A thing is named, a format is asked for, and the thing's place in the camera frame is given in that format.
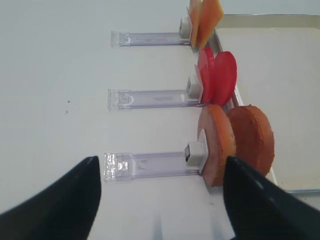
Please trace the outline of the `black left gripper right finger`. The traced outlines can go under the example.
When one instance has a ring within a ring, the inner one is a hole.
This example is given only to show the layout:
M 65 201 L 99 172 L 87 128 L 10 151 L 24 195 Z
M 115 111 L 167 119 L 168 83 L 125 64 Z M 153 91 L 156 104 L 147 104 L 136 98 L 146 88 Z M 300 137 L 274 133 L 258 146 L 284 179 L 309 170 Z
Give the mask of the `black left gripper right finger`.
M 236 240 L 318 240 L 320 212 L 238 157 L 226 159 L 223 200 Z

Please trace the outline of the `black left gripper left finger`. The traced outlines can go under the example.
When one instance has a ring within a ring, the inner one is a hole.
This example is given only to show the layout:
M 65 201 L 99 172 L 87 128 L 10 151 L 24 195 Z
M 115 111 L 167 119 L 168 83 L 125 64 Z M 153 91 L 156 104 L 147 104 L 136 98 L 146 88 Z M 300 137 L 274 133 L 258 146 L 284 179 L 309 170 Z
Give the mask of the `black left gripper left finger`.
M 100 162 L 87 157 L 43 191 L 0 215 L 2 240 L 86 240 L 102 194 Z

